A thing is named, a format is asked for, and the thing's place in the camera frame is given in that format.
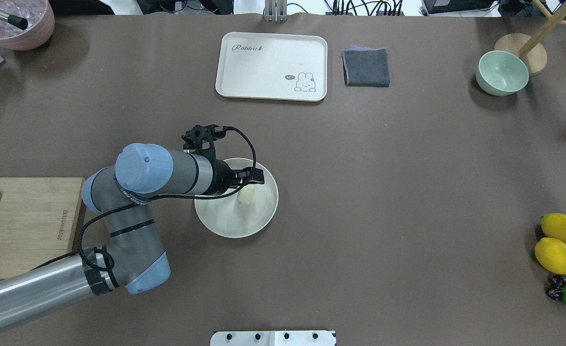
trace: brown table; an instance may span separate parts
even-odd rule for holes
[[[225,239],[190,201],[153,203],[172,275],[0,334],[0,345],[207,346],[213,331],[331,329],[342,346],[566,345],[544,295],[540,216],[566,213],[566,28],[509,97],[481,55],[542,19],[259,15],[58,18],[46,48],[1,51],[0,177],[87,177],[132,142],[181,148],[195,124],[242,129],[278,182],[270,224]],[[230,31],[320,35],[320,103],[215,92]],[[340,50],[386,47],[388,88],[346,87]],[[238,136],[218,156],[249,156]],[[85,245],[103,245],[102,224]]]

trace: folded cloth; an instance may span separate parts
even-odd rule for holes
[[[348,46],[342,50],[345,84],[349,86],[390,86],[388,51],[385,48]]]

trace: cutting board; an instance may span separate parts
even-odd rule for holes
[[[0,279],[70,252],[83,178],[0,178]]]

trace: round white plate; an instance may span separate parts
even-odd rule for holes
[[[243,169],[252,160],[232,158],[225,160],[231,169]],[[274,217],[278,206],[278,186],[270,171],[258,162],[255,167],[264,171],[263,185],[255,185],[250,204],[238,202],[238,193],[221,199],[196,199],[197,216],[206,228],[226,238],[243,238],[259,232]]]

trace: robotic arm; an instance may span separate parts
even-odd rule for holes
[[[215,157],[214,141],[236,131],[253,153],[253,166],[232,170]],[[30,272],[0,281],[0,331],[124,285],[138,294],[164,283],[170,274],[166,252],[148,203],[161,198],[216,199],[247,184],[263,184],[246,136],[234,127],[197,125],[187,131],[183,151],[156,144],[131,144],[85,181],[82,199],[99,214],[78,235],[78,252]],[[228,188],[234,191],[222,195]],[[84,230],[104,218],[111,243],[83,249]]]

